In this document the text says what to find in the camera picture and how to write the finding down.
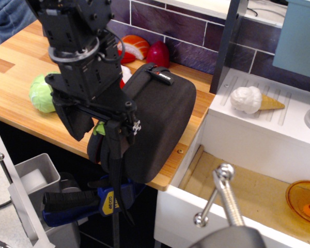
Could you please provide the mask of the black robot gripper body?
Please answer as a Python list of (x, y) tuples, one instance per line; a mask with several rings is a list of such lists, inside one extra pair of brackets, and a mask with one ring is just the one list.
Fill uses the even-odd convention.
[(92, 120), (116, 120), (137, 134), (141, 127), (136, 103), (119, 86), (122, 69), (116, 45), (91, 45), (72, 52), (49, 47), (49, 57), (60, 70), (45, 77), (53, 90), (52, 100), (74, 103)]

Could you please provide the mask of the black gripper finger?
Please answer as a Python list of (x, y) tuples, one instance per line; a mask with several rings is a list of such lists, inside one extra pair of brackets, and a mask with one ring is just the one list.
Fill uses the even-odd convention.
[(92, 118), (81, 112), (74, 103), (53, 99), (53, 105), (65, 128), (75, 140), (82, 140), (85, 133), (93, 128)]
[(135, 143), (134, 132), (131, 127), (116, 120), (109, 120), (104, 128), (111, 158), (114, 160), (121, 159), (129, 147)]

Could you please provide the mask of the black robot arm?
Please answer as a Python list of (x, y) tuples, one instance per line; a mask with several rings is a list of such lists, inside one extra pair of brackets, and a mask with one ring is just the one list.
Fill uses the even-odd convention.
[(135, 102), (122, 91), (121, 60), (110, 1), (28, 1), (49, 42), (49, 57), (59, 72), (45, 81), (52, 88), (55, 110), (70, 135), (80, 141), (104, 123), (113, 159), (134, 143), (140, 124)]

